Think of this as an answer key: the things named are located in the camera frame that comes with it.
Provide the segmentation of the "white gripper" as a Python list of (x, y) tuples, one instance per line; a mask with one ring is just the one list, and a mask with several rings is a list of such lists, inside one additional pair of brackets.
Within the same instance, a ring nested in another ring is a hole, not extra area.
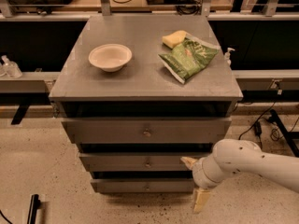
[(193, 191), (193, 211), (200, 213), (207, 203), (211, 191), (224, 180), (224, 172), (212, 156), (200, 160), (181, 157), (181, 161), (191, 170), (195, 184), (200, 187)]

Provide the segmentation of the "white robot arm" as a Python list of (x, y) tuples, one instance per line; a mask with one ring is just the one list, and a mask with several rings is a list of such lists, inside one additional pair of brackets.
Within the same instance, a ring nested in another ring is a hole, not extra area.
[(280, 186), (299, 192), (299, 159), (262, 152), (254, 142), (222, 139), (203, 158), (181, 157), (192, 171), (197, 188), (193, 192), (193, 211), (199, 213), (207, 203), (211, 191), (223, 180), (242, 173), (266, 178)]

